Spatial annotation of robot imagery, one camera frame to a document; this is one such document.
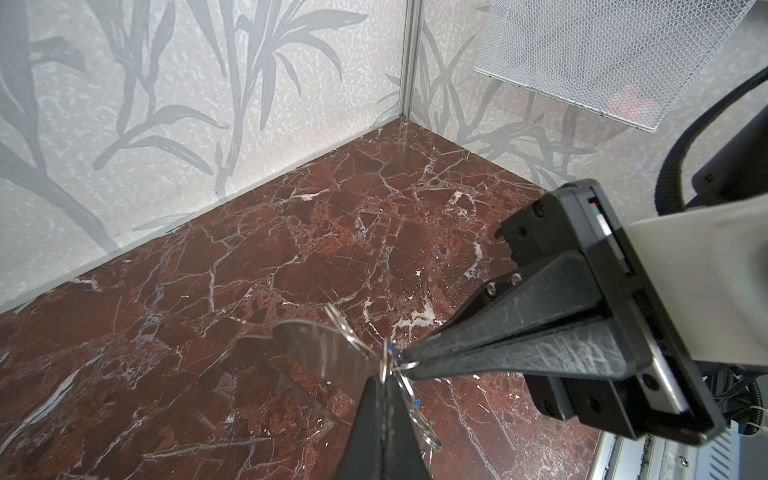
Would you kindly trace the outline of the metal key holder plate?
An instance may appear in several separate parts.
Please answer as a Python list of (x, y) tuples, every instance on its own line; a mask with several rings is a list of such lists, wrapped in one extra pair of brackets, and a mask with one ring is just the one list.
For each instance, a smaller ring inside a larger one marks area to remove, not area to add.
[(307, 320), (285, 320), (265, 335), (245, 335), (230, 351), (240, 367), (265, 366), (277, 385), (321, 416), (350, 426), (379, 357), (350, 342), (338, 329)]

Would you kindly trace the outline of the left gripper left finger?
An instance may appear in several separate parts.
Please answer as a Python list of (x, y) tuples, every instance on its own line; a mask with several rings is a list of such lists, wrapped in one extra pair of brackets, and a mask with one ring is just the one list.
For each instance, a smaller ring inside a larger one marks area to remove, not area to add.
[(365, 384), (336, 480), (383, 478), (384, 388), (376, 377)]

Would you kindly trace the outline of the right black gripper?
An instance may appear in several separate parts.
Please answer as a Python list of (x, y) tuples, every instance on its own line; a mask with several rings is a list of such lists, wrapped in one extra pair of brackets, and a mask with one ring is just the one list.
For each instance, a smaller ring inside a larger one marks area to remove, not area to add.
[(494, 297), (483, 285), (446, 324), (408, 346), (407, 377), (518, 372), (557, 379), (583, 424), (631, 439), (651, 434), (699, 446), (724, 429), (597, 181), (546, 193), (497, 234), (520, 280), (494, 279)]

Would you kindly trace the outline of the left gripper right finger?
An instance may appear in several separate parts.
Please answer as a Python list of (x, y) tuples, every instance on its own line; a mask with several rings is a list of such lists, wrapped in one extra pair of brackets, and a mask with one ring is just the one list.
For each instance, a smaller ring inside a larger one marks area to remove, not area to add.
[(430, 480), (406, 402), (394, 377), (388, 377), (384, 384), (384, 407), (383, 478)]

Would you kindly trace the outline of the silver split keyring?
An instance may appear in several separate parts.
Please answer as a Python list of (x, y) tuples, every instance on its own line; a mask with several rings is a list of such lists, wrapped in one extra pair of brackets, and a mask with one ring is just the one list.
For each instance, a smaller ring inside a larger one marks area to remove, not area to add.
[(369, 361), (377, 361), (377, 373), (379, 382), (385, 384), (391, 373), (391, 355), (389, 348), (384, 345), (380, 353), (376, 353), (369, 345), (364, 343), (354, 332), (345, 317), (333, 304), (326, 304), (324, 311), (337, 331), (345, 338), (352, 348)]

